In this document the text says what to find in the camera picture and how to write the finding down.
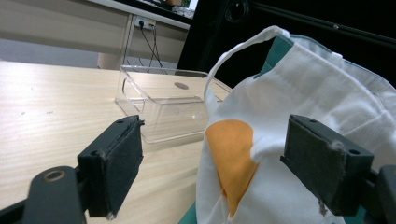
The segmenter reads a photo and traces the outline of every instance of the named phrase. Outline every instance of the orange patch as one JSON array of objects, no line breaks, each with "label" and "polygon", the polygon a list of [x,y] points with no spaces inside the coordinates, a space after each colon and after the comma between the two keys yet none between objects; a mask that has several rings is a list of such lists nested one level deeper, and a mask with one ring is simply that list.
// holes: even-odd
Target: orange patch
[{"label": "orange patch", "polygon": [[242,120],[227,119],[210,125],[206,138],[233,217],[258,166],[250,158],[253,129]]}]

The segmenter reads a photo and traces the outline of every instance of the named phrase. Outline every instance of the white fabric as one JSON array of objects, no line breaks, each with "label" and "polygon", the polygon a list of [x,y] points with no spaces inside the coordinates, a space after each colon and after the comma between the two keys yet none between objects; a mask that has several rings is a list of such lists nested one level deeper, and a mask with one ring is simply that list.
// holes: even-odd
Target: white fabric
[{"label": "white fabric", "polygon": [[[259,34],[262,38],[253,38],[264,41],[278,34],[287,32],[270,27]],[[231,54],[260,42],[256,40],[221,56],[208,82]],[[246,122],[254,130],[251,158],[260,165],[235,215],[229,217],[205,140],[197,177],[198,223],[345,223],[330,212],[321,215],[318,199],[279,160],[290,114],[317,119],[372,151],[375,169],[395,164],[396,91],[380,76],[338,54],[316,48],[308,40],[292,40],[295,44],[272,70],[239,83],[222,104],[210,103],[212,93],[205,93],[208,126],[224,119]]]}]

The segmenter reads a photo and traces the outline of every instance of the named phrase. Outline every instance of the wooden table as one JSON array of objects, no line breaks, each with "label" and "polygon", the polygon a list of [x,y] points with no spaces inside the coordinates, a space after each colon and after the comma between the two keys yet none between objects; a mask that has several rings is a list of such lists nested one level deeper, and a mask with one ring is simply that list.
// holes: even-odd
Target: wooden table
[{"label": "wooden table", "polygon": [[[125,117],[114,102],[118,78],[118,71],[0,62],[0,209],[25,199],[40,172],[76,167],[77,154]],[[195,199],[201,144],[143,145],[113,223],[177,223]]]}]

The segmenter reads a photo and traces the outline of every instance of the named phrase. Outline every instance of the power outlet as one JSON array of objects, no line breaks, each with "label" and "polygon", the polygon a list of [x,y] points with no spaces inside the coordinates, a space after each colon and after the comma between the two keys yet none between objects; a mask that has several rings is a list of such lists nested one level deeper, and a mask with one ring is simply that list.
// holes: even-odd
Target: power outlet
[{"label": "power outlet", "polygon": [[152,27],[155,26],[155,20],[152,20],[152,19],[149,19],[146,17],[141,17],[141,16],[136,17],[136,23],[134,25],[140,28],[141,22],[143,22],[144,29],[152,30]]}]

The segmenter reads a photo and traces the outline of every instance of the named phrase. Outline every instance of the transparent container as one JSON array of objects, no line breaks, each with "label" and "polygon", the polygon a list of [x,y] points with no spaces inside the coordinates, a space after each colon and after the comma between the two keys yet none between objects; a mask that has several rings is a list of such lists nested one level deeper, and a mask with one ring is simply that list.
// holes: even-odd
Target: transparent container
[{"label": "transparent container", "polygon": [[[204,72],[124,65],[116,102],[126,115],[145,121],[141,133],[147,143],[203,135],[208,122],[206,77]],[[218,80],[211,88],[218,103],[231,91]]]}]

